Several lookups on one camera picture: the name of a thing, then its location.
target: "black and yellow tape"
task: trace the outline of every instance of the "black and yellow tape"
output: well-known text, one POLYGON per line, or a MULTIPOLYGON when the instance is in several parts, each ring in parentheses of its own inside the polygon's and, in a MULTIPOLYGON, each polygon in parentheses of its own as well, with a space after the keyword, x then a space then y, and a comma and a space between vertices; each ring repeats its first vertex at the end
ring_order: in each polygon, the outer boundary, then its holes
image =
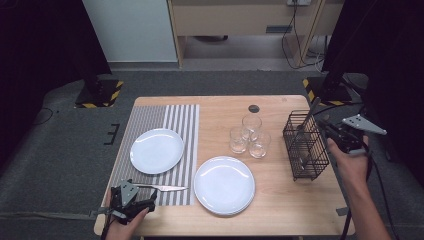
POLYGON ((116 99, 118 98, 119 92, 121 91, 122 85, 124 84, 123 81, 117 81, 116 85, 111 91, 110 99, 108 101, 103 102, 95 102, 95 101, 87 101, 84 103, 76 103, 76 108, 98 108, 98 107, 111 107, 115 103, 116 99))
MULTIPOLYGON (((308 98, 310 102, 313 102, 316 98, 314 91, 312 90, 308 79, 303 79, 303 86, 305 87, 306 93, 308 94, 308 98)), ((345 104, 350 104, 351 101, 323 101, 321 100, 321 106, 341 106, 345 104)))

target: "glass cup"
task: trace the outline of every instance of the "glass cup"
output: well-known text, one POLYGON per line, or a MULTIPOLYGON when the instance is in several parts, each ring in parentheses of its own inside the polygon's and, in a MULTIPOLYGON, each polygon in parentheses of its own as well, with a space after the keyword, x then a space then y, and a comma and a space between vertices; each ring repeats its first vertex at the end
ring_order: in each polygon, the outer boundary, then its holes
POLYGON ((230 148, 234 153, 244 153, 247 149, 249 139, 244 136, 243 127, 233 127, 230 131, 230 148))
POLYGON ((249 153, 254 158, 262 158, 266 155, 270 144, 271 135, 269 133, 262 130, 255 131, 249 142, 249 153))
POLYGON ((242 123, 244 127, 244 138, 250 141, 254 140, 252 137, 255 137, 255 135, 252 134, 261 128, 261 118, 257 114, 248 114, 243 117, 242 123))

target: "wall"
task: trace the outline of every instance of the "wall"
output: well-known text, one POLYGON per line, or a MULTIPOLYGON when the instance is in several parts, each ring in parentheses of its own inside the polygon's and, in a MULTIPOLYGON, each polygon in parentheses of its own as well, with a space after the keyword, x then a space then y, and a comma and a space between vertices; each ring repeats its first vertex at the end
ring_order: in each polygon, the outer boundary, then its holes
POLYGON ((83 0, 108 62, 177 62, 166 0, 83 0))

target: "gray carpet floor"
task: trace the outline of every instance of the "gray carpet floor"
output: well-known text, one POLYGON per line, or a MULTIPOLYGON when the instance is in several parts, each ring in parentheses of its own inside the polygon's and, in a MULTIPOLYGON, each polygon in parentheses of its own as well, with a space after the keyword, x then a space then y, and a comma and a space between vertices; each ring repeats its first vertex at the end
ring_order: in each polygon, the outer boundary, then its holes
MULTIPOLYGON (((77 109, 74 101, 83 81, 55 89, 45 97, 35 124, 0 178, 0 213, 43 212, 86 216, 96 210, 125 131, 134 100, 140 96, 177 95, 279 95, 306 96, 302 80, 318 72, 277 71, 144 71, 114 72, 124 81, 113 107, 77 109), (112 145, 108 132, 120 124, 112 145)), ((352 93, 354 101, 360 101, 352 93)), ((358 113, 361 105, 331 109, 324 114, 340 122, 358 113)), ((379 137, 369 134, 396 230, 401 239, 423 239, 424 190, 409 170, 389 162, 379 137)), ((385 203, 375 171, 370 190, 385 224, 389 227, 385 203)), ((0 219, 0 239, 99 239, 94 220, 0 219)), ((305 237, 327 240, 338 237, 305 237)))

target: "cutlery holder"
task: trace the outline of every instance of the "cutlery holder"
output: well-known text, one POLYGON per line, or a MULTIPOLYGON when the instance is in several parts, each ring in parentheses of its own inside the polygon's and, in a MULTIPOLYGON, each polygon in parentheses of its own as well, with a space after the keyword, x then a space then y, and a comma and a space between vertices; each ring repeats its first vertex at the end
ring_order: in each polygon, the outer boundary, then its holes
POLYGON ((315 120, 311 117, 304 123, 307 114, 308 111, 292 111, 283 130, 294 181, 298 178, 314 180, 329 164, 315 120))

